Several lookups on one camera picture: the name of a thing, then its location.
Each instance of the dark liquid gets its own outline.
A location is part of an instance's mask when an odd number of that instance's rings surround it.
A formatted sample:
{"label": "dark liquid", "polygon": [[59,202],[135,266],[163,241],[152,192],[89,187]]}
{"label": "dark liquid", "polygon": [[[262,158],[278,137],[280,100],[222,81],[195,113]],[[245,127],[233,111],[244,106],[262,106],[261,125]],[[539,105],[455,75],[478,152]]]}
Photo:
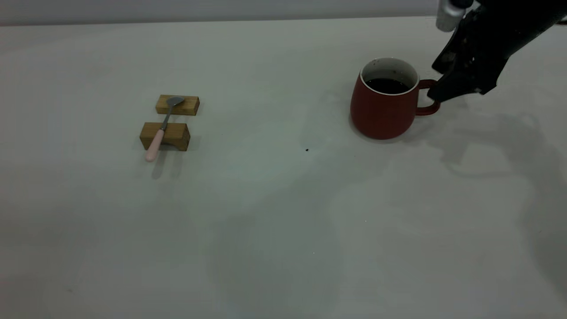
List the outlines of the dark liquid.
{"label": "dark liquid", "polygon": [[366,81],[366,85],[374,91],[386,94],[400,94],[409,91],[407,85],[394,79],[372,79],[370,81]]}

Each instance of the white table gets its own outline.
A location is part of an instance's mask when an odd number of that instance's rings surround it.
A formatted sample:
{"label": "white table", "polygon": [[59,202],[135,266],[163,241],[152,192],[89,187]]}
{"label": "white table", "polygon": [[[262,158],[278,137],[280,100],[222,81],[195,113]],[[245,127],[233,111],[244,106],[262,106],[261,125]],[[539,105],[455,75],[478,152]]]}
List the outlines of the white table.
{"label": "white table", "polygon": [[[567,28],[488,95],[362,137],[358,69],[438,78],[434,24],[0,28],[0,317],[566,316]],[[146,163],[159,94],[202,105]]]}

